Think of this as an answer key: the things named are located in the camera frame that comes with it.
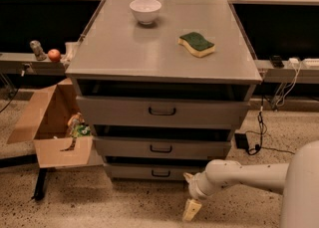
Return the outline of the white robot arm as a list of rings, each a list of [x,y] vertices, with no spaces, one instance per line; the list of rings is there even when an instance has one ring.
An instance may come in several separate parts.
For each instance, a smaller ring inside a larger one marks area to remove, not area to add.
[[[319,141],[302,146],[288,163],[242,165],[215,159],[203,172],[185,173],[190,198],[182,219],[190,221],[202,201],[242,184],[283,196],[280,228],[319,228]]]

